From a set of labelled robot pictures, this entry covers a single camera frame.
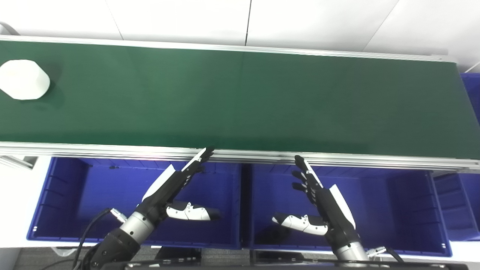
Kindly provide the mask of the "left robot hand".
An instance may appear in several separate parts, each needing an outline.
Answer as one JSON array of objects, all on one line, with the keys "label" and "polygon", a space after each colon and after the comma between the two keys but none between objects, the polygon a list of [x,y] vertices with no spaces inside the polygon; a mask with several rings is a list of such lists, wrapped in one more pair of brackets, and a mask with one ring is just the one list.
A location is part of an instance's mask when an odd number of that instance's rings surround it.
[{"label": "left robot hand", "polygon": [[218,209],[195,205],[191,202],[176,201],[176,196],[203,171],[203,164],[214,154],[209,146],[198,152],[181,170],[170,165],[151,185],[134,213],[137,218],[154,228],[166,218],[189,221],[215,221],[221,218]]}]

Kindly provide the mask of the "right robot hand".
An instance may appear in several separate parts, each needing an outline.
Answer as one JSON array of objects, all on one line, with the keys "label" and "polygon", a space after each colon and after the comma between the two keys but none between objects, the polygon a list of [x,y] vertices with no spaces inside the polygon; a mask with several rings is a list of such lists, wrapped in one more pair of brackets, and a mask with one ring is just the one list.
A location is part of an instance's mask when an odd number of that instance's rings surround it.
[{"label": "right robot hand", "polygon": [[292,175],[301,182],[293,182],[292,187],[307,196],[319,215],[299,216],[276,212],[271,220],[283,227],[324,236],[333,251],[360,245],[361,239],[356,231],[353,215],[337,185],[324,187],[304,157],[295,155],[294,160],[298,170],[292,171]]}]

